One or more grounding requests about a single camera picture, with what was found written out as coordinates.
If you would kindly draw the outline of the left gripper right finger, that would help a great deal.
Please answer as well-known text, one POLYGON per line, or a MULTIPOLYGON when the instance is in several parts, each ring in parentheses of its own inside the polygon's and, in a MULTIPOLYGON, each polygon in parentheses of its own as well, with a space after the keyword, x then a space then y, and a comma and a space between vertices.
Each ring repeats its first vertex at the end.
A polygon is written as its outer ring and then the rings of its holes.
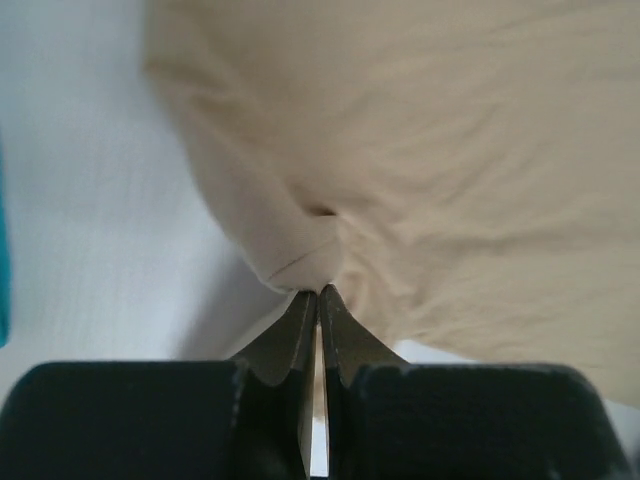
POLYGON ((635 479, 592 384, 545 363, 410 363, 319 297, 332 479, 635 479))

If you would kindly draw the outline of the beige t shirt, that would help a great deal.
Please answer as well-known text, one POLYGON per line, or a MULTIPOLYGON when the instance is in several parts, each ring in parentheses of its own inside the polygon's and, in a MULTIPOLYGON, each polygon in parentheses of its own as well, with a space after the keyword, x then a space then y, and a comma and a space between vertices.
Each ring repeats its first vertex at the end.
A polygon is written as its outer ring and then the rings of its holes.
POLYGON ((151 1, 145 71, 262 282, 639 403, 635 1, 151 1))

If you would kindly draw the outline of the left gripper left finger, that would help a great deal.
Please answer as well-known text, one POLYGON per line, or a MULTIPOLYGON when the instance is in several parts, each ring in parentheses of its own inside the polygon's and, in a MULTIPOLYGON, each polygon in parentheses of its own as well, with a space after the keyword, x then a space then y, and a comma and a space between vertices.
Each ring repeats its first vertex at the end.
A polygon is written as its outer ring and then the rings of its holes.
POLYGON ((317 296, 224 361, 50 362, 1 411, 5 479, 306 479, 317 296))

